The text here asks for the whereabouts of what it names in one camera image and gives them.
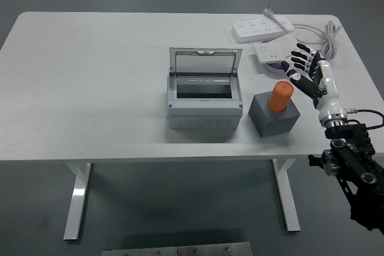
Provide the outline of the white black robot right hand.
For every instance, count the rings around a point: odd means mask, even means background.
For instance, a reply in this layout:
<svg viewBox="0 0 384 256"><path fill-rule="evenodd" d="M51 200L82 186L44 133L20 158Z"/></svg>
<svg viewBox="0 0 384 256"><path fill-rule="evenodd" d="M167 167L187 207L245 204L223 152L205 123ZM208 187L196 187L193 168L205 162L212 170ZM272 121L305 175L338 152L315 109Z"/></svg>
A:
<svg viewBox="0 0 384 256"><path fill-rule="evenodd" d="M317 50L301 43L296 46L298 50L291 52L291 62L281 63L287 78L313 100L322 127L347 124L347 113L339 103L331 64Z"/></svg>

